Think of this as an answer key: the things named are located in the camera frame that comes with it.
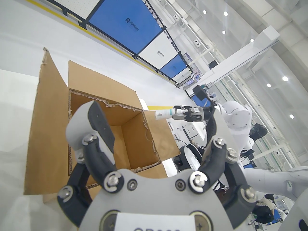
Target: torn cardboard edge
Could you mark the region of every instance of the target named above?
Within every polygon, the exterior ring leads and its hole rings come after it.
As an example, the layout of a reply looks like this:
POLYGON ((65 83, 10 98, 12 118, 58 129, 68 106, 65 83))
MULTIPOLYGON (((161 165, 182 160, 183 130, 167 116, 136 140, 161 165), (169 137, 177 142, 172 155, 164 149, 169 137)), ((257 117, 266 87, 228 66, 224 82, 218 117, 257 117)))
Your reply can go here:
MULTIPOLYGON (((137 109, 137 108, 133 108, 133 107, 130 107, 130 106, 127 106, 127 105, 123 105, 123 104, 120 104, 120 103, 115 103, 115 104, 110 104, 108 100, 105 100, 105 99, 102 99, 102 98, 98 98, 96 96, 92 96, 92 95, 89 95, 89 94, 85 94, 85 93, 82 93, 82 92, 79 92, 79 91, 75 91, 75 90, 69 90, 69 99, 68 99, 68 105, 69 105, 69 109, 68 109, 68 120, 71 119, 71 93, 73 94, 76 94, 76 95, 81 95, 81 96, 84 96, 84 97, 87 97, 87 98, 90 98, 90 99, 94 99, 94 100, 97 100, 97 101, 101 101, 103 102, 107 108, 112 108, 112 107, 116 107, 116 106, 120 106, 122 108, 125 108, 125 109, 132 109, 134 112, 136 111, 139 111, 139 112, 142 112, 142 116, 143 116, 143 124, 146 128, 146 131, 148 132, 149 131, 149 126, 147 124, 147 119, 145 117, 145 114, 143 112, 142 109, 137 109)), ((138 172, 141 172, 143 170, 146 170, 148 168, 151 168, 151 167, 154 167, 156 165, 159 165, 161 163, 161 158, 159 157, 159 154, 156 150, 156 147, 155 147, 155 144, 154 144, 154 140, 150 140, 148 139, 147 137, 147 133, 145 134, 145 137, 148 141, 151 141, 152 142, 152 149, 155 153, 155 155, 158 157, 159 161, 154 163, 154 164, 151 164, 151 165, 148 165, 148 166, 145 166, 145 167, 138 167, 136 169, 131 169, 131 171, 133 171, 134 173, 138 173, 138 172)), ((73 172, 73 165, 72 165, 72 157, 73 157, 73 154, 72 154, 72 149, 71 147, 68 145, 68 176, 70 176, 73 172)), ((87 186, 86 188, 89 189, 89 188, 94 188, 98 186, 97 183, 93 184, 93 185, 89 185, 87 186)))

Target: box flap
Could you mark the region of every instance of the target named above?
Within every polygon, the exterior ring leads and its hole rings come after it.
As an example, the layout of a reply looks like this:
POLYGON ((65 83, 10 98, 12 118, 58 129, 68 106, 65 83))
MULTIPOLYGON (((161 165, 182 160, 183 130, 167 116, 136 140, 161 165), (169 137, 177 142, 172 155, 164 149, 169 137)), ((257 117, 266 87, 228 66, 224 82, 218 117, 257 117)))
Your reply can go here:
POLYGON ((48 50, 44 51, 29 135, 25 195, 57 193, 68 180, 68 88, 48 50))
POLYGON ((68 62, 68 87, 143 110, 134 90, 72 61, 68 62))
POLYGON ((155 178, 155 179, 168 177, 163 164, 159 164, 157 166, 140 171, 137 174, 140 176, 147 177, 147 178, 155 178))
POLYGON ((155 111, 144 111, 156 151, 161 161, 180 154, 166 120, 156 120, 155 111))

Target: cardboard box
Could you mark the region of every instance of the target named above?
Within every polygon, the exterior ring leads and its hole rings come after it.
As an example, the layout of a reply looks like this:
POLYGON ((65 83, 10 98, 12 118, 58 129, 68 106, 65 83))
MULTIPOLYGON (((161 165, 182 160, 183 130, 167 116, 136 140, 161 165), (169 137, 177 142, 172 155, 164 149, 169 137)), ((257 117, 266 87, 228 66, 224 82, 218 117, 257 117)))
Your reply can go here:
MULTIPOLYGON (((150 178, 166 177, 161 162, 179 155, 166 120, 143 111, 132 89, 95 71, 68 62, 68 87, 45 49, 34 104, 24 184, 25 195, 57 193, 68 181, 75 156, 65 130, 78 107, 99 102, 115 136, 118 169, 127 168, 150 178)), ((87 188, 97 183, 89 178, 87 188)))

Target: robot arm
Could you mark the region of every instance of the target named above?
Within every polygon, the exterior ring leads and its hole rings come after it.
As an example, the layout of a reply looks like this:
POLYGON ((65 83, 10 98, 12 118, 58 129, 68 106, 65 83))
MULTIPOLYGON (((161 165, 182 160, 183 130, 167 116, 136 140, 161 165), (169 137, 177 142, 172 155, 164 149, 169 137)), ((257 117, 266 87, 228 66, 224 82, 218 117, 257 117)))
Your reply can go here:
POLYGON ((198 171, 187 169, 170 178, 150 179, 115 169, 110 154, 114 139, 99 104, 82 105, 70 120, 66 137, 84 160, 59 191, 60 207, 80 231, 235 229, 254 208, 255 191, 246 183, 233 137, 216 110, 209 126, 210 140, 198 171), (222 173, 230 189, 220 202, 211 187, 222 173), (90 174, 102 186, 93 202, 85 189, 90 174))

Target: white label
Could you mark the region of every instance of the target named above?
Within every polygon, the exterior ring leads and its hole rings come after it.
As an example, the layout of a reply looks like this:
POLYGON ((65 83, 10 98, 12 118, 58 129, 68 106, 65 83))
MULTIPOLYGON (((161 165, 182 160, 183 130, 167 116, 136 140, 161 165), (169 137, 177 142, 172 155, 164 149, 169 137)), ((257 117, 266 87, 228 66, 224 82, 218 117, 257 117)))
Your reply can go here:
POLYGON ((150 215, 119 212, 115 231, 191 231, 195 218, 182 215, 150 215))

